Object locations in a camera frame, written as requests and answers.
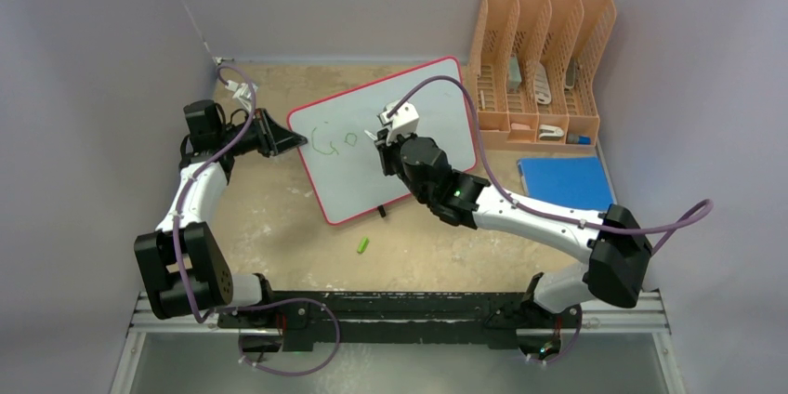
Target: blue folder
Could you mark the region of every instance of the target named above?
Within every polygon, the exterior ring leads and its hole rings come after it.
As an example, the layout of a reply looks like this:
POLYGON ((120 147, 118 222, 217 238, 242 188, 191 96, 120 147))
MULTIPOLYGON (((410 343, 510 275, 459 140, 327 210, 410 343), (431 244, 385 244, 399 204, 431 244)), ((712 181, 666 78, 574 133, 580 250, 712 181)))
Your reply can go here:
POLYGON ((518 160, 529 197, 582 210, 606 211, 613 203, 611 187, 597 157, 518 160))

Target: green marker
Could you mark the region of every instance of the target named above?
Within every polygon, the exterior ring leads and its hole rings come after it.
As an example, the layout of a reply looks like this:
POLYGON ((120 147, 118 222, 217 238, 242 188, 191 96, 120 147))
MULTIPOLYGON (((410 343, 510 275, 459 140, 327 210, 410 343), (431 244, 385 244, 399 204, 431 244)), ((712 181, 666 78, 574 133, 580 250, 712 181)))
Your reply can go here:
POLYGON ((361 243, 359 244, 359 248, 356 250, 356 252, 358 252, 359 255, 364 253, 364 250, 367 249, 367 244, 369 244, 369 238, 362 239, 361 243))

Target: white whiteboard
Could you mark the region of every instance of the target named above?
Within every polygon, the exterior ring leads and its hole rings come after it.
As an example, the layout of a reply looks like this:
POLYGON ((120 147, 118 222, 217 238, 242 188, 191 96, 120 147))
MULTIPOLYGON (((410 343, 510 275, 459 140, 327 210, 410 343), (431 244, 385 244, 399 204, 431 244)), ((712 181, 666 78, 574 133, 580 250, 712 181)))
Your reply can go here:
MULTIPOLYGON (((377 150, 364 129, 376 134, 382 127, 377 114, 383 107, 435 75, 459 80, 459 62, 438 59, 294 109, 287 116, 290 128, 309 140, 298 153, 329 224, 410 194, 398 178, 383 176, 377 150)), ((419 137, 434 138, 455 169, 472 168, 476 153, 462 91, 447 81, 433 82, 410 102, 419 113, 419 137)))

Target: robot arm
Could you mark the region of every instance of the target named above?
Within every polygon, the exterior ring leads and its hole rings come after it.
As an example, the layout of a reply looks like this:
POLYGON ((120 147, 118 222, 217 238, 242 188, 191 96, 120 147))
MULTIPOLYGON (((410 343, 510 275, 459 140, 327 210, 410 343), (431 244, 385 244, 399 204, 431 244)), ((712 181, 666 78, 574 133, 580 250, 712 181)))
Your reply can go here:
MULTIPOLYGON (((471 229, 500 230, 544 243, 578 260, 566 269, 533 277, 525 301, 551 313, 598 298, 613 306, 637 303, 651 257, 644 235, 617 235, 539 217, 519 210, 483 178, 452 169, 432 138, 418 137, 418 113, 410 103, 388 117, 396 101, 378 116, 383 129, 375 147, 383 173, 402 180, 416 200, 440 220, 471 229)), ((541 212, 577 219, 602 219, 604 225, 637 229, 629 210, 612 204, 607 212, 576 210, 509 193, 541 212)))
POLYGON ((189 135, 181 145, 180 185, 167 216, 153 232, 137 237, 134 252, 142 281, 156 317, 166 319, 190 313, 183 281, 167 266, 176 262, 173 235, 178 234, 191 269, 187 270, 199 309, 247 306, 271 298, 270 285, 261 275, 234 275, 219 251, 208 223, 218 200, 230 182, 235 157, 257 151, 271 157, 307 143, 307 139, 276 124, 266 110, 256 110, 250 128, 235 146, 208 165, 196 177, 185 195, 180 228, 173 231, 177 200, 194 172, 213 154, 235 138, 242 125, 226 124, 221 107, 212 100, 201 100, 183 108, 189 135), (192 151, 186 152, 187 140, 192 151))

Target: wooden work surface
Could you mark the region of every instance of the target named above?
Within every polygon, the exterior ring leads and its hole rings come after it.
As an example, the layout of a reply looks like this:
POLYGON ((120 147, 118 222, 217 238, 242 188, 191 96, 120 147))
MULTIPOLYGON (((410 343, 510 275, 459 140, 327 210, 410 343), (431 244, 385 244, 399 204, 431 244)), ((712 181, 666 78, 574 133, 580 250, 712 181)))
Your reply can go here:
MULTIPOLYGON (((257 106, 285 125, 295 107, 408 67, 243 68, 260 86, 257 106)), ((217 87, 215 98, 228 116, 236 108, 230 96, 217 87)), ((517 159, 559 155, 489 151, 489 160, 501 183, 522 193, 517 159)), ((480 161, 472 172, 486 176, 480 161)), ((369 215, 332 227, 323 220, 297 152, 269 159, 249 153, 236 159, 211 230, 233 272, 262 272, 275 290, 524 291, 534 273, 573 262, 517 236, 451 227, 413 198, 387 211, 385 218, 369 215), (363 237, 369 246, 359 255, 363 237)))

